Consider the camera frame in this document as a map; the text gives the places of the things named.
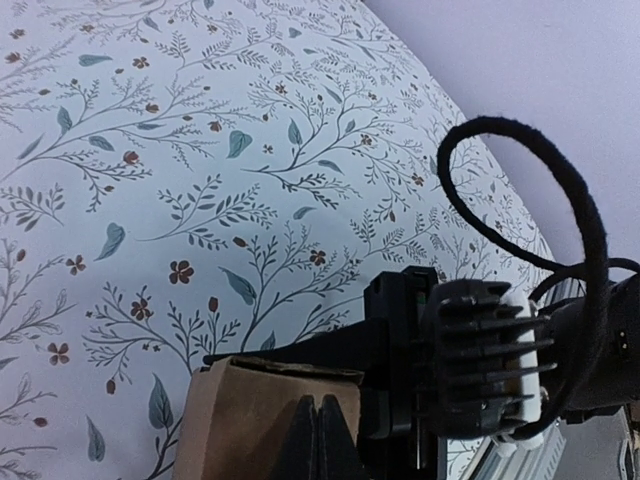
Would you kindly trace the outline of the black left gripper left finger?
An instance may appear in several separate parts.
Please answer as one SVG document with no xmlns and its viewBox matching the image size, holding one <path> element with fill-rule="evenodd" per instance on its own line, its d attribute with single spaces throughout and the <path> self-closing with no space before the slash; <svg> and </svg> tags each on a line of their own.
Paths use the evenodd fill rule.
<svg viewBox="0 0 640 480">
<path fill-rule="evenodd" d="M 312 396 L 303 396 L 296 407 L 287 438 L 287 478 L 321 478 L 319 412 Z"/>
</svg>

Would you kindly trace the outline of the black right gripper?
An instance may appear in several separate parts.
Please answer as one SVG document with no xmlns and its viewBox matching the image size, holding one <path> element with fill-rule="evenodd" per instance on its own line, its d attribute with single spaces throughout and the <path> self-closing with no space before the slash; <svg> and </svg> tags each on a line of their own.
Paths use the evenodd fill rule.
<svg viewBox="0 0 640 480">
<path fill-rule="evenodd" d="M 432 267 L 379 274 L 364 291 L 367 320 L 272 350 L 205 355 L 367 371 L 362 392 L 362 459 L 371 470 L 438 470 L 440 439 L 414 414 L 425 395 L 415 388 L 428 378 L 428 350 L 420 320 L 432 288 Z"/>
</svg>

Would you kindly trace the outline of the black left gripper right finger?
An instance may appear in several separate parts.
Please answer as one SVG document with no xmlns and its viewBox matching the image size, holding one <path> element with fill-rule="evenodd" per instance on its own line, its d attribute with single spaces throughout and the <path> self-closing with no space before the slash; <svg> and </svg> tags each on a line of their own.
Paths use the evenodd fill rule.
<svg viewBox="0 0 640 480">
<path fill-rule="evenodd" d="M 365 468 L 360 461 L 339 401 L 334 395 L 324 396 L 319 410 L 319 478 L 365 478 Z"/>
</svg>

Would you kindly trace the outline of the brown cardboard paper box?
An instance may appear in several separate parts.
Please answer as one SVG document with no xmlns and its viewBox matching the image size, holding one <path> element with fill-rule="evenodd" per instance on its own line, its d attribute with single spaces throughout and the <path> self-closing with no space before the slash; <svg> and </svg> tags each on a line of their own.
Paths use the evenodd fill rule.
<svg viewBox="0 0 640 480">
<path fill-rule="evenodd" d="M 231 356 L 193 372 L 174 479 L 266 479 L 297 403 L 337 398 L 352 439 L 360 420 L 363 374 L 310 363 Z"/>
</svg>

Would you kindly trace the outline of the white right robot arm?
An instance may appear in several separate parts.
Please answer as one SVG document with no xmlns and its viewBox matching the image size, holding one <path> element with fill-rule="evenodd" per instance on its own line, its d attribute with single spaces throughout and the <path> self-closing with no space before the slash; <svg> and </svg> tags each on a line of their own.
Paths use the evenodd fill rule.
<svg viewBox="0 0 640 480">
<path fill-rule="evenodd" d="M 523 444 L 545 413 L 569 423 L 611 415 L 639 395 L 639 279 L 540 306 L 563 269 L 518 298 L 506 282 L 440 282 L 431 267 L 378 275 L 361 322 L 256 357 L 363 375 L 357 446 L 376 479 L 443 479 L 451 440 Z"/>
</svg>

